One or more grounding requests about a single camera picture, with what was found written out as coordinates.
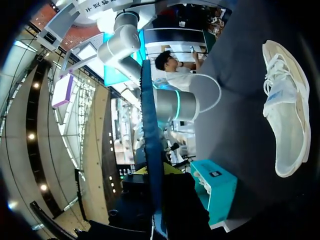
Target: white sneaker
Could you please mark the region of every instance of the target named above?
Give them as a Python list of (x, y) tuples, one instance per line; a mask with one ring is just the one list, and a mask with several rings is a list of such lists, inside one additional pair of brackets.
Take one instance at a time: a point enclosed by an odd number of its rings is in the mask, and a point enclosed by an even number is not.
[(275, 135), (275, 172), (286, 178), (308, 160), (311, 142), (309, 84), (297, 60), (277, 42), (262, 45), (268, 95), (263, 115)]

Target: white shirt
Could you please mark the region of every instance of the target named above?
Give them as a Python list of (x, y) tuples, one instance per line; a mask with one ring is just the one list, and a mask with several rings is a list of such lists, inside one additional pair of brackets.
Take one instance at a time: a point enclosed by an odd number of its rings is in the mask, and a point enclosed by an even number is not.
[(166, 72), (165, 75), (170, 85), (183, 92), (189, 92), (189, 85), (193, 77), (189, 68), (177, 67), (176, 72)]

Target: man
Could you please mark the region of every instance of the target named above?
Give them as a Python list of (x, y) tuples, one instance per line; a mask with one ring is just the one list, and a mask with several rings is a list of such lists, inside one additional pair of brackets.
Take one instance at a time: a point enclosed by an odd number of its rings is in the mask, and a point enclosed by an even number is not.
[(155, 59), (155, 67), (165, 71), (167, 82), (183, 92), (189, 92), (189, 85), (192, 81), (191, 70), (199, 70), (203, 60), (199, 59), (198, 53), (193, 52), (194, 62), (179, 62), (174, 59), (170, 51), (164, 51)]

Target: shoe sole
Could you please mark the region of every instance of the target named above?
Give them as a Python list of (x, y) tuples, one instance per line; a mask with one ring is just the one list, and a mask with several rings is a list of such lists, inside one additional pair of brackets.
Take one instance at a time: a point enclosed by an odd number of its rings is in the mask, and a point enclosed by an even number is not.
[(284, 46), (282, 46), (281, 44), (279, 44), (275, 41), (272, 41), (272, 40), (267, 40), (265, 42), (265, 44), (262, 45), (263, 59), (264, 59), (264, 63), (266, 66), (268, 66), (268, 62), (274, 56), (274, 54), (271, 55), (271, 53), (268, 49), (274, 49), (276, 53), (279, 53), (290, 60), (289, 62), (287, 62), (287, 64), (288, 64), (290, 71), (291, 71), (291, 74), (293, 76), (294, 84), (296, 85), (297, 89), (300, 92), (303, 91), (303, 89), (301, 89), (302, 88), (301, 84), (303, 84), (303, 86), (305, 87), (305, 90), (306, 90), (306, 95), (307, 95), (307, 99), (301, 97), (301, 100), (306, 103), (306, 107), (308, 108), (308, 109), (306, 109), (307, 114), (304, 114), (304, 122), (305, 122), (305, 129), (304, 130), (305, 130), (305, 135), (306, 135), (305, 137), (307, 138), (307, 146), (306, 146), (305, 154), (302, 158), (302, 161), (296, 162), (293, 165), (292, 170), (289, 171), (287, 174), (279, 174), (277, 169), (275, 169), (278, 176), (280, 176), (282, 178), (286, 178), (286, 177), (291, 176), (301, 166), (302, 163), (306, 163), (308, 161), (308, 157), (309, 157), (309, 153), (310, 153), (310, 145), (311, 145), (311, 127), (310, 127), (310, 123), (309, 123), (309, 104), (308, 104), (310, 87), (309, 87), (309, 83), (308, 83), (308, 79), (306, 77), (306, 74), (303, 71), (300, 64), (298, 63), (298, 61), (295, 59), (295, 57)]

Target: dark table surface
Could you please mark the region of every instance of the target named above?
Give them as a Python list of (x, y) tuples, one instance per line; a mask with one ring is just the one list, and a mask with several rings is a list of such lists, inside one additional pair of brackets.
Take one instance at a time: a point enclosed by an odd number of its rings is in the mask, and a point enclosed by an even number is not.
[[(197, 159), (211, 159), (238, 177), (230, 220), (245, 221), (266, 206), (308, 191), (318, 181), (319, 71), (309, 36), (288, 14), (271, 1), (239, 0), (199, 71), (219, 81), (222, 98), (195, 120)], [(267, 96), (262, 44), (266, 40), (282, 44), (294, 55), (310, 85), (310, 155), (308, 162), (287, 178), (275, 173), (275, 136), (263, 117)], [(201, 109), (218, 96), (215, 83), (204, 77), (193, 80), (190, 90)]]

